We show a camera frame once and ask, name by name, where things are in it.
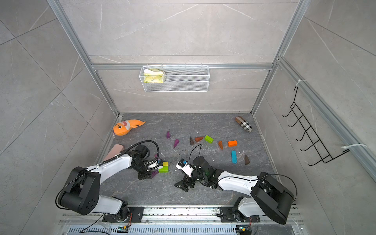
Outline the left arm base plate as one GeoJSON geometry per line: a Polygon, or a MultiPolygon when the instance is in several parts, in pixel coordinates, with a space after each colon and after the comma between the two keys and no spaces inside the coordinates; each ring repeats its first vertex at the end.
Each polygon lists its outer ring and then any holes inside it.
{"type": "Polygon", "coordinates": [[[117,214],[105,213],[102,222],[110,223],[140,223],[144,214],[144,207],[126,207],[117,214]]]}

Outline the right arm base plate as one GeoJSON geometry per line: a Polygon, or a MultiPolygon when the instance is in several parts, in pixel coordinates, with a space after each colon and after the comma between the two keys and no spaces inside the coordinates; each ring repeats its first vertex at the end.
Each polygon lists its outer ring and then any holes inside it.
{"type": "Polygon", "coordinates": [[[220,218],[221,222],[260,222],[260,218],[258,215],[253,215],[251,217],[246,217],[241,214],[238,210],[235,210],[233,207],[220,207],[219,213],[216,214],[217,217],[220,218]]]}

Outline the green rectangular block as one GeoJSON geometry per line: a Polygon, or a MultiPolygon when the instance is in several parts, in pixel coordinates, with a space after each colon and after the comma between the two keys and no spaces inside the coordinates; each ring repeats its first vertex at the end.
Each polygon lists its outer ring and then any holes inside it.
{"type": "Polygon", "coordinates": [[[161,169],[158,170],[159,173],[168,173],[169,172],[169,166],[164,166],[161,169]]]}

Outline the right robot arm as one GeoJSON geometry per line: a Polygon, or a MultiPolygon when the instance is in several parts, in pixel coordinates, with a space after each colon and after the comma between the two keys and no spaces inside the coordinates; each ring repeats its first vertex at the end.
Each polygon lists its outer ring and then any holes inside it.
{"type": "Polygon", "coordinates": [[[174,186],[187,192],[196,183],[223,191],[234,191],[247,197],[239,197],[227,220],[245,222],[252,216],[265,215],[272,221],[285,225],[296,196],[273,176],[261,172],[258,176],[232,174],[215,169],[203,156],[196,157],[192,163],[181,159],[176,167],[185,173],[183,180],[174,186]]]}

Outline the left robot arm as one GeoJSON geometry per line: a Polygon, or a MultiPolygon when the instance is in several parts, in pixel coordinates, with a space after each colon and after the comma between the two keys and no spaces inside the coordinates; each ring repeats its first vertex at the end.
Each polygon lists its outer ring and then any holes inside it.
{"type": "Polygon", "coordinates": [[[112,214],[126,219],[129,214],[127,202],[114,197],[100,195],[100,186],[107,179],[124,169],[134,169],[139,180],[152,178],[153,172],[163,165],[159,160],[160,150],[156,142],[146,140],[114,155],[103,162],[74,168],[55,199],[55,205],[62,210],[71,210],[80,215],[91,212],[112,214]]]}

